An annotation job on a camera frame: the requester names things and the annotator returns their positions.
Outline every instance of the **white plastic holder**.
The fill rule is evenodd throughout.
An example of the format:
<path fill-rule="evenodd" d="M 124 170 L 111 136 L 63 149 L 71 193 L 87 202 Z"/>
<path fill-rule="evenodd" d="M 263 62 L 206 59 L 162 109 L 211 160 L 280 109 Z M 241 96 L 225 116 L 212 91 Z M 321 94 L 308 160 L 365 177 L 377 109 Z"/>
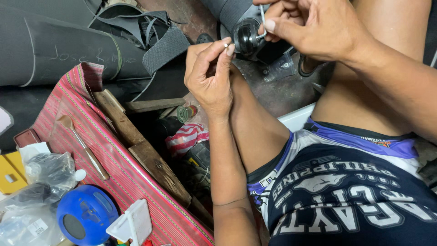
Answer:
<path fill-rule="evenodd" d="M 142 199 L 134 202 L 124 214 L 106 228 L 106 233 L 122 242 L 132 239 L 131 246 L 141 245 L 152 233 L 147 201 Z"/>

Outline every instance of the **blue plastic container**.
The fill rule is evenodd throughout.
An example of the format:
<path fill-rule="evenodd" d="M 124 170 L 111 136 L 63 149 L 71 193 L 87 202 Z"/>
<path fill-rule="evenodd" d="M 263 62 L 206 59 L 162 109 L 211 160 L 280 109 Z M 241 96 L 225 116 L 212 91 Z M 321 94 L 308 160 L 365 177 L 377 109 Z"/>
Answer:
<path fill-rule="evenodd" d="M 79 246 L 96 246 L 109 238 L 106 228 L 118 218 L 117 208 L 100 189 L 82 185 L 60 201 L 56 219 L 62 233 Z"/>

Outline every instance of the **red and white cloth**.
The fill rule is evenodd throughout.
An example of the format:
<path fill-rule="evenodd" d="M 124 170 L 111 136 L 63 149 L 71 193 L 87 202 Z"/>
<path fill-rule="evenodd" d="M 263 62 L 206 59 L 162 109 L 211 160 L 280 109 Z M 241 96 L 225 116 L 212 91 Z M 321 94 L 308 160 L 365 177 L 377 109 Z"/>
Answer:
<path fill-rule="evenodd" d="M 173 158 L 181 158 L 196 143 L 209 140 L 209 132 L 201 124 L 182 126 L 174 136 L 165 139 L 168 150 Z"/>

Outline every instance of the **hand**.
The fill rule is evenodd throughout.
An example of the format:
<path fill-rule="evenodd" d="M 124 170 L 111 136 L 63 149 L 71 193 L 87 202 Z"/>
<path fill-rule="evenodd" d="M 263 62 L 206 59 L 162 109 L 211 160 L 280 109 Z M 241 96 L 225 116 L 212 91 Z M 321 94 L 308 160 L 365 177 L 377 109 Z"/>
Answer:
<path fill-rule="evenodd" d="M 235 50 L 235 45 L 230 43 L 231 38 L 225 38 L 188 48 L 184 83 L 211 123 L 229 119 L 233 98 L 229 69 Z"/>
<path fill-rule="evenodd" d="M 361 44 L 374 41 L 348 0 L 253 0 L 253 3 L 272 3 L 265 24 L 272 41 L 285 39 L 316 60 L 349 60 L 360 51 Z"/>

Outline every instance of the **striped cloth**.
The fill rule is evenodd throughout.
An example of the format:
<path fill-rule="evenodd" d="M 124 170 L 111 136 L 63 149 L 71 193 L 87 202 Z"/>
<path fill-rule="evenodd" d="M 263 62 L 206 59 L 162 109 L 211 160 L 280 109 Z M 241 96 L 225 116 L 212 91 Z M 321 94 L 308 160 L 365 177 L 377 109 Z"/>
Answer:
<path fill-rule="evenodd" d="M 181 158 L 197 143 L 209 140 L 209 132 L 201 124 L 182 126 L 174 136 L 167 137 L 165 143 L 173 158 Z"/>
<path fill-rule="evenodd" d="M 70 152 L 76 169 L 85 169 L 86 184 L 107 191 L 122 213 L 138 199 L 147 199 L 154 245 L 213 245 L 213 236 L 162 189 L 113 134 L 110 120 L 96 107 L 92 91 L 101 91 L 103 66 L 81 63 L 65 74 L 47 98 L 32 128 L 55 153 Z M 73 132 L 55 120 L 69 115 L 76 131 L 111 176 L 101 181 Z"/>

